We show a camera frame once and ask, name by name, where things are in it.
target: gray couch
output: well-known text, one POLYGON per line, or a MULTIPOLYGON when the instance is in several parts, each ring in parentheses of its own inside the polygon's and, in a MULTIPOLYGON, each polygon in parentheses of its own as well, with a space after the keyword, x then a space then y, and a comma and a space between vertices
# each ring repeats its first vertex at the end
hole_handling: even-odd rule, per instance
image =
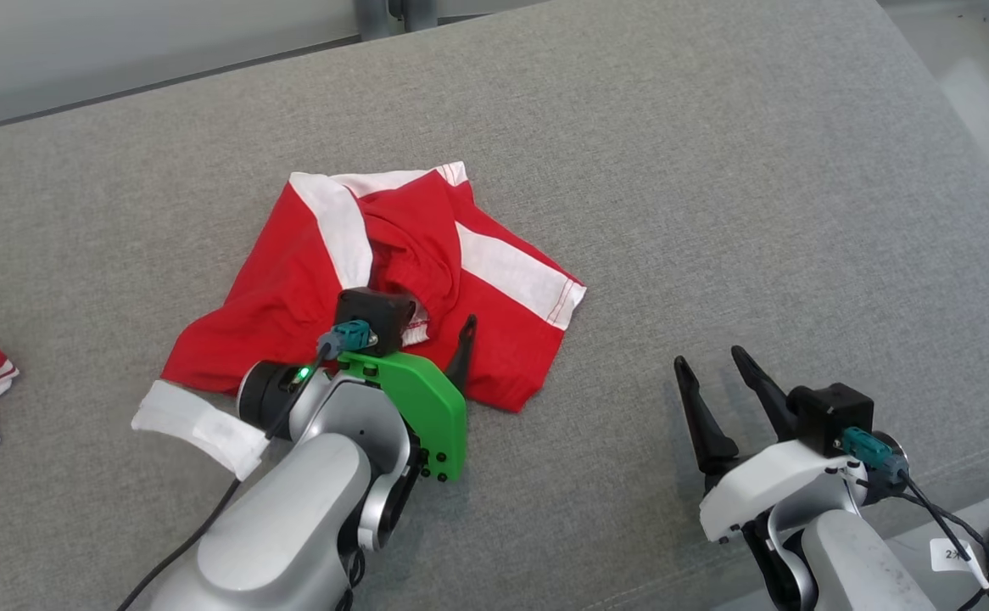
POLYGON ((129 422, 290 171, 457 159, 589 293, 522 414, 470 407, 463 480, 417 486, 358 608, 761 587, 697 524, 679 353, 746 449, 732 344, 874 397, 945 507, 989 496, 989 167, 874 0, 554 0, 0 128, 0 610, 117 606, 226 488, 129 422))

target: white wall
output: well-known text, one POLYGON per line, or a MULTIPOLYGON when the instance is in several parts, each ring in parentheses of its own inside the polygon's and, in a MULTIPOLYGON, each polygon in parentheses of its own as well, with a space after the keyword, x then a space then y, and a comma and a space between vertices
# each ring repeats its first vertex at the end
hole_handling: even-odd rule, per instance
POLYGON ((351 0, 0 0, 0 121, 355 33, 351 0))

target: teal connector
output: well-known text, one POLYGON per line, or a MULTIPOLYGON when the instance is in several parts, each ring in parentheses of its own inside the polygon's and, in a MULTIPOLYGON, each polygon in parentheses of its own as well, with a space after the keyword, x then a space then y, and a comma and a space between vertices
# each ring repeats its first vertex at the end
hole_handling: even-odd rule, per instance
POLYGON ((898 472, 909 469, 905 457, 895 455, 894 450, 885 442, 877 440, 871 433, 855 426, 848 427, 841 434, 841 449, 847 455, 867 464, 868 467, 886 471, 891 476, 891 482, 901 482, 898 472))
POLYGON ((340 351, 356 352, 373 344, 370 341, 370 325, 366 321, 347 321, 332 326, 332 333, 340 338, 340 351))

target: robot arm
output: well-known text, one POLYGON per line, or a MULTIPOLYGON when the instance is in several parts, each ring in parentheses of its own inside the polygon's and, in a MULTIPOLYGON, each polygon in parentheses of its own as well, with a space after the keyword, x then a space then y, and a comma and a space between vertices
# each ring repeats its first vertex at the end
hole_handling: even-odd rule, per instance
MULTIPOLYGON (((885 496, 858 482, 872 490, 897 486, 889 469, 870 468, 845 451, 851 429, 871 429, 871 399, 841 384, 797 387, 785 395, 743 348, 732 348, 732 357, 777 434, 777 444, 750 457, 740 457, 724 436, 687 360, 680 356, 674 363, 705 475, 700 518, 709 541, 724 544, 742 535, 774 606, 783 610, 934 608, 860 518, 861 506, 885 496), (906 595, 895 596, 899 591, 906 595)), ((894 445, 885 434, 877 436, 894 445)))
POLYGON ((351 587, 337 538, 370 480, 366 453, 343 434, 294 448, 204 534, 152 608, 336 608, 351 587))

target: cable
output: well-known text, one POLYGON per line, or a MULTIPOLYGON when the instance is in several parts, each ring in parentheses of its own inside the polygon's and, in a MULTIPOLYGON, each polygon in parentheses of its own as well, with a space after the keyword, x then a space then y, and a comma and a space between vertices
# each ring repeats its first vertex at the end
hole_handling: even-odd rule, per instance
POLYGON ((366 576, 366 555, 363 554, 362 548, 355 550, 355 554, 352 556, 349 564, 351 568, 348 569, 348 584, 351 587, 356 587, 362 581, 363 577, 366 576))
MULTIPOLYGON (((907 500, 907 502, 912 502, 913 504, 917 504, 917 506, 921 506, 921 507, 924 506, 924 503, 920 502, 920 499, 918 499, 917 496, 907 495, 905 494, 905 492, 895 492, 894 496, 897 496, 897 498, 899 499, 907 500)), ((970 538, 972 538, 973 541, 976 542, 976 544, 981 546, 981 550, 984 552, 984 558, 986 558, 986 566, 988 569, 987 571, 988 583, 989 583, 988 542, 984 541, 984 537, 981 536, 981 533, 979 533, 979 531, 976 531, 975 527, 970 526, 968 522, 964 521, 964 519, 957 517, 957 515, 949 512, 948 510, 943 509, 943 507, 937 506, 937 504, 935 503, 932 503, 932 509, 936 510, 937 513, 939 513, 943 518, 949 519, 949 521, 954 522, 955 524, 958 524, 959 526, 963 527, 963 529, 966 530, 966 534, 968 534, 970 538)), ((970 597, 970 599, 967 600, 966 603, 963 603, 963 606, 958 608, 958 611, 968 611, 969 608, 975 607, 976 604, 980 602, 981 598, 986 594, 988 595, 989 598, 989 589, 987 589, 987 591, 986 589, 979 589, 979 591, 976 591, 975 595, 970 597)))
MULTIPOLYGON (((898 492, 898 494, 896 494, 895 496, 899 496, 899 498, 904 498, 909 502, 913 502, 914 500, 916 500, 917 504, 921 504, 921 506, 924 506, 925 509, 928 510, 929 514, 932 515, 932 519, 936 520, 936 524, 939 524, 940 530, 943 530, 943 533, 947 536, 947 538, 951 539, 952 545, 954 545, 955 549, 958 550, 959 557, 964 561, 966 561, 966 563, 970 566, 970 569, 973 572, 973 576, 975 576, 976 579, 978 579, 978 581, 983 581, 983 583, 981 584, 982 587, 979 589, 979 591, 977 591, 976 594, 971 597, 971 599, 967 600, 966 603, 963 604, 963 607, 959 608, 959 611, 967 610, 967 608, 973 608, 973 606, 975 606, 981 600, 982 596, 988 596, 988 600, 989 600, 989 575, 987 577, 984 576, 984 574, 981 572, 981 566, 979 564, 976 564, 976 561, 970 556, 968 552, 966 552, 966 547, 963 546, 963 544, 961 544, 961 541, 958 540, 958 536, 955 535, 955 531, 951 530, 951 527, 947 526, 947 523, 944 522, 944 518, 946 517, 946 514, 948 514, 948 511, 944 511, 943 507, 939 507, 935 503, 930 502, 930 500, 928 500, 928 496, 925 496, 925 493, 920 489, 920 487, 917 486, 916 483, 914 483, 912 477, 909 476, 909 471, 905 471, 905 469, 903 469, 902 471, 898 472, 898 475, 902 477, 902 480, 904 480, 906 486, 908 486, 909 489, 913 491, 913 494, 914 496, 916 496, 916 498, 913 499, 908 498, 909 495, 905 495, 905 492, 898 492)), ((981 544, 981 547, 984 549, 984 552, 986 553, 986 557, 989 560, 989 548, 986 542, 984 541, 984 538, 980 537, 980 534, 976 533, 976 530, 973 530, 971 526, 966 524, 959 517, 953 517, 952 522, 955 522, 960 526, 963 526, 963 529, 966 529, 967 533, 971 537, 975 538, 975 541, 978 541, 981 544)))
MULTIPOLYGON (((906 479, 909 479, 908 473, 905 473, 905 476, 906 479)), ((912 482, 913 481, 909 479, 906 485, 912 488, 913 487, 912 482)), ((858 479, 856 480, 856 484, 869 489, 872 487, 871 483, 868 482, 866 479, 858 479)), ((929 513, 932 514, 932 518, 936 519, 937 524, 940 525, 941 529, 943 529, 944 533, 946 533, 949 538, 957 539, 957 537, 953 536, 953 532, 945 525, 945 523, 942 522, 942 519, 949 519, 949 521, 954 522, 955 524, 958 524, 959 526, 963 527, 963 529, 966 530, 966 533, 973 539, 973 541, 976 542, 976 544, 981 546, 981 549, 984 552, 984 558, 986 558, 986 565, 988 568, 987 580, 989 585, 989 546, 988 546, 988 542, 984 541, 984 537, 981 536, 981 533, 979 533, 979 531, 973 529, 973 527, 970 526, 968 522, 964 521, 964 519, 957 517, 957 515, 949 512, 948 510, 943 509, 943 507, 937 506, 937 504, 933 502, 929 502, 928 496, 925 496, 925 499, 921 500, 917 496, 907 495, 905 494, 905 492, 896 492, 896 491, 887 491, 887 495, 896 496, 899 499, 904 499, 907 500, 907 502, 912 502, 913 504, 916 504, 916 506, 924 507, 926 510, 929 511, 929 513)), ((969 600, 966 601, 966 603, 963 603, 963 606, 958 608, 958 611, 968 611, 969 608, 975 607, 976 604, 979 603, 981 598, 984 596, 988 596, 988 600, 989 600, 989 587, 987 589, 981 588, 979 589, 979 591, 976 591, 975 594, 973 594, 973 596, 971 596, 969 600)))
MULTIPOLYGON (((324 343, 321 344, 321 348, 317 351, 317 359, 315 360, 315 362, 313 362, 312 365, 310 365, 311 371, 317 371, 317 368, 321 366, 321 361, 325 360, 325 356, 327 355, 329 349, 331 348, 332 347, 328 344, 324 344, 324 343)), ((305 378, 302 378, 301 382, 299 382, 298 386, 294 388, 294 391, 292 392, 292 397, 290 397, 290 399, 288 400, 288 406, 286 406, 284 410, 281 410, 280 415, 278 415, 277 417, 277 420, 272 423, 272 426, 270 426, 269 429, 267 430, 267 433, 265 433, 266 440, 272 440, 273 437, 277 436, 277 434, 280 434, 282 427, 288 424, 290 412, 292 412, 294 408, 294 403, 298 401, 298 398, 302 394, 302 391, 305 390, 305 386, 308 385, 310 379, 312 378, 313 378, 312 375, 305 376, 305 378)), ((133 588, 133 591, 129 592, 129 596, 126 596, 126 600, 123 601, 121 606, 118 607, 118 611, 126 611, 131 606, 133 601, 137 600, 137 596, 141 595, 141 592, 144 591, 144 588, 146 588, 148 584, 152 583, 152 580, 156 579, 156 577, 158 577, 160 573, 165 571, 166 566, 170 566, 172 562, 179 559, 179 557, 183 553, 188 552, 188 549, 191 548, 193 544, 196 544, 196 542, 199 541, 200 537, 203 536, 204 533, 207 533, 212 523, 215 522, 215 519, 219 518, 220 514, 223 513, 223 510, 226 509, 227 503, 231 502, 232 496, 234 496, 235 491, 238 490, 238 487, 241 484, 242 484, 241 479, 235 479, 234 482, 231 482, 231 487, 228 487, 226 492, 224 492, 223 498, 220 499, 220 502, 218 504, 216 504, 215 509, 212 510, 212 514, 209 515, 208 519, 205 519, 203 524, 201 524, 198 527, 198 529, 194 530, 193 533, 189 535, 189 538, 185 539, 185 542, 183 542, 183 544, 177 546, 177 549, 174 550, 174 552, 170 552, 170 556, 162 559, 162 562, 160 562, 159 564, 154 565, 154 569, 152 569, 152 571, 149 571, 148 574, 144 576, 144 579, 141 580, 141 583, 137 584, 137 587, 133 588)), ((362 572, 363 573, 366 572, 365 559, 363 559, 362 562, 362 572)))
POLYGON ((137 600, 137 596, 141 595, 144 588, 146 588, 148 584, 152 583, 152 580, 156 579, 156 577, 159 576, 159 573, 164 572, 166 566, 170 566, 172 562, 179 559, 179 557, 185 553, 186 550, 191 548, 193 544, 197 542, 197 539, 199 539, 200 536, 208 530, 212 523, 215 522, 215 519, 219 518, 220 514, 223 513, 224 507, 226 507, 227 503, 231 501, 231 496, 234 496, 234 492, 235 490, 238 490, 239 484, 242 484, 241 479, 235 479, 234 482, 231 482, 231 487, 227 488, 226 492, 224 492, 223 498, 220 499, 218 504, 216 504, 215 509, 212 510, 212 514, 209 515, 208 519, 204 520, 204 524, 201 524, 199 529, 196 529, 191 535, 189 535, 189 538, 185 539, 184 544, 177 546, 177 549, 174 550, 174 552, 170 552, 170 556, 162 559, 162 562, 156 564, 154 569, 144 576, 141 583, 138 583, 137 587, 133 588, 133 591, 129 592, 129 596, 126 596, 126 600, 123 601, 121 606, 118 607, 118 611, 126 611, 126 609, 131 606, 133 601, 137 600))
POLYGON ((932 514, 932 519, 935 519, 936 524, 940 525, 940 530, 943 530, 943 533, 947 535, 947 538, 951 539, 952 545, 954 545, 955 549, 958 550, 958 555, 961 559, 969 562, 970 554, 966 552, 966 547, 963 546, 963 542, 958 540, 958 535, 955 534, 955 531, 951 530, 951 527, 947 526, 947 523, 943 521, 943 515, 940 515, 940 512, 937 512, 936 508, 932 507, 932 502, 928 500, 928 496, 925 496, 925 493, 917 487, 916 483, 914 483, 912 477, 909 477, 909 471, 901 471, 898 472, 898 474, 902 476, 902 480, 904 480, 906 485, 909 486, 909 489, 913 491, 913 494, 917 496, 918 502, 920 502, 922 506, 925 506, 925 509, 932 514))
POLYGON ((288 406, 284 407, 284 409, 280 411, 280 415, 277 415, 277 420, 267 429, 267 432, 265 433, 266 440, 272 440, 273 437, 280 434, 281 430, 284 429, 284 426, 288 425, 288 420, 290 420, 290 412, 294 409, 294 403, 298 402, 298 398, 302 395, 302 391, 305 390, 305 386, 307 386, 310 383, 310 380, 313 379, 313 372, 316 372, 317 368, 321 366, 321 363, 325 360, 325 356, 328 355, 328 351, 331 349, 332 346, 328 344, 327 341, 321 342, 321 347, 317 349, 317 358, 313 361, 313 364, 310 365, 311 374, 305 376, 305 378, 302 378, 301 382, 298 383, 298 387, 294 388, 294 391, 292 391, 290 399, 288 400, 288 406))

